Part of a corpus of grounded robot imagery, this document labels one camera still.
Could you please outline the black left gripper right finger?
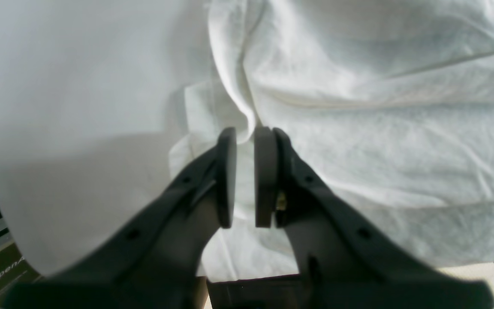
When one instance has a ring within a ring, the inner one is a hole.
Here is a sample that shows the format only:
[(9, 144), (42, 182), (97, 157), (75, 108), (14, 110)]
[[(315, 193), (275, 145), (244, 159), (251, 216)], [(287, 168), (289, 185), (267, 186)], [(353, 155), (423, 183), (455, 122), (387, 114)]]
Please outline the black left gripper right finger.
[(416, 260), (343, 201), (281, 129), (254, 132), (256, 226), (285, 231), (307, 309), (492, 309), (486, 282)]

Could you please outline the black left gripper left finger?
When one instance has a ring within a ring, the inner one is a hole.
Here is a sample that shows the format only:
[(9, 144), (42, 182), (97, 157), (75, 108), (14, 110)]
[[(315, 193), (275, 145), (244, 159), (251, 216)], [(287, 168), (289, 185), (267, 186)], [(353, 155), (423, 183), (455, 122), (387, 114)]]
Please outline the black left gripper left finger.
[(92, 254), (16, 284), (6, 309), (192, 309), (208, 241), (233, 217), (236, 133), (227, 128), (166, 190)]

